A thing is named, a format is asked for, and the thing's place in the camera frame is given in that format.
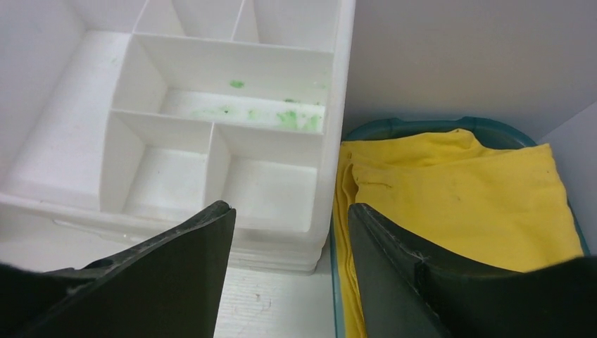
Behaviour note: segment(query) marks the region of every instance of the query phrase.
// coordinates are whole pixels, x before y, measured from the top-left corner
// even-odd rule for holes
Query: white table
[[[0,261],[21,268],[82,268],[129,246],[43,218],[0,214]],[[334,337],[330,271],[328,246],[309,276],[229,268],[215,337]]]

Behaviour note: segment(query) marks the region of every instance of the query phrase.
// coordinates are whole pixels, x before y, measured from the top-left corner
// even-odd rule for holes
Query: cloth fold
[[[348,236],[354,203],[499,268],[527,272],[583,254],[548,144],[489,149],[460,129],[344,142],[333,216],[347,337],[366,335]]]

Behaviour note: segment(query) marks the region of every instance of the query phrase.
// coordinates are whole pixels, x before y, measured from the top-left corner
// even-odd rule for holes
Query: white organizer
[[[0,213],[140,242],[223,199],[230,263],[312,271],[353,0],[0,3]]]

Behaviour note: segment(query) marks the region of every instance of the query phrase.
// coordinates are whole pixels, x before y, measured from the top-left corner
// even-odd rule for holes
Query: yellow cloth
[[[500,268],[526,272],[583,254],[548,144],[488,149],[467,130],[344,142],[333,214],[348,338],[366,336],[348,237],[348,206],[359,202]]]

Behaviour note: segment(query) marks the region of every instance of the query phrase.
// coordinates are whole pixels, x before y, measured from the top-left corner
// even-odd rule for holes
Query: white wall
[[[597,102],[540,140],[550,143],[589,249],[597,253]]]
[[[597,101],[595,0],[359,0],[344,130],[490,117],[539,139]]]

